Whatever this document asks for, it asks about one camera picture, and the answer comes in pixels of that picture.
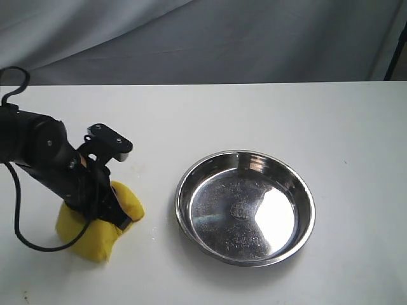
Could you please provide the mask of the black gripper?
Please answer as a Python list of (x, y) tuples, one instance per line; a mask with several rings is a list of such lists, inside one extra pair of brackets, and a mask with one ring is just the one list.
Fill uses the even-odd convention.
[(111, 187), (105, 166), (91, 159), (81, 163), (78, 153), (63, 158), (43, 159), (29, 165), (28, 174), (60, 196), (67, 206), (86, 220), (108, 220), (124, 231), (133, 222), (125, 210), (127, 196)]

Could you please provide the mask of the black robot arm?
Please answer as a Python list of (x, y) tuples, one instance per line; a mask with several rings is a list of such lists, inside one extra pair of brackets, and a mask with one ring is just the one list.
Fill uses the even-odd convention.
[(119, 229), (132, 222), (110, 181), (107, 163), (125, 161), (133, 144), (96, 123), (75, 149), (63, 122), (50, 116), (1, 108), (1, 161), (14, 162), (87, 219), (102, 219)]

